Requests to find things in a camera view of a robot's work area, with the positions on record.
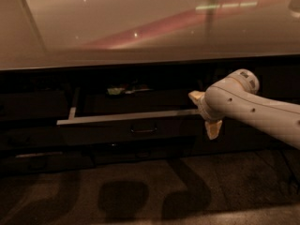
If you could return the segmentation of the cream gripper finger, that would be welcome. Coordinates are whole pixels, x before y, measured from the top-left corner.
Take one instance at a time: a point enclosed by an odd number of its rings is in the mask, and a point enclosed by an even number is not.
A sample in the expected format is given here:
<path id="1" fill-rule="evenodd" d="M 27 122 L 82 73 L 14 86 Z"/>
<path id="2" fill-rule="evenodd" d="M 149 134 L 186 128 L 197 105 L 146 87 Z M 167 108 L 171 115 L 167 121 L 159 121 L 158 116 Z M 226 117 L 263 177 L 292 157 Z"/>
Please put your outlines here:
<path id="1" fill-rule="evenodd" d="M 220 132 L 222 121 L 206 121 L 204 123 L 207 136 L 210 140 L 214 140 L 218 137 L 218 134 Z"/>
<path id="2" fill-rule="evenodd" d="M 196 106 L 200 106 L 203 103 L 204 92 L 192 91 L 188 94 L 188 97 Z"/>

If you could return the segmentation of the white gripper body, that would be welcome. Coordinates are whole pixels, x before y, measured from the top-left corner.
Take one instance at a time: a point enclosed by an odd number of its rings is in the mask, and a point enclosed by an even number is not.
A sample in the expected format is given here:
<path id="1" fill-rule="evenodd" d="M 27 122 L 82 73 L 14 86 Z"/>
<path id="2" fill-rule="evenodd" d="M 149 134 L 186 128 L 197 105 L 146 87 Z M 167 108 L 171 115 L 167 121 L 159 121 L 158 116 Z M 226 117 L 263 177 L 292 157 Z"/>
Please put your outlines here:
<path id="1" fill-rule="evenodd" d="M 198 110 L 205 121 L 213 122 L 223 119 L 223 115 L 220 112 L 216 112 L 208 106 L 204 95 L 201 95 L 198 100 Z"/>

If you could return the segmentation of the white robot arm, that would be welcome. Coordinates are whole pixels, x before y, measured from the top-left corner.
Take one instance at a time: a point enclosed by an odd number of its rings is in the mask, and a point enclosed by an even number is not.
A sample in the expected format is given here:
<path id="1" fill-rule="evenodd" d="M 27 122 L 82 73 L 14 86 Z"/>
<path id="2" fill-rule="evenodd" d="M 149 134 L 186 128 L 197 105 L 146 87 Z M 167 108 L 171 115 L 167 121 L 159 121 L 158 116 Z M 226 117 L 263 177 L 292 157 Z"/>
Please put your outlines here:
<path id="1" fill-rule="evenodd" d="M 258 78 L 238 69 L 188 97 L 198 107 L 210 140 L 218 137 L 222 119 L 229 117 L 300 149 L 300 105 L 257 96 Z"/>

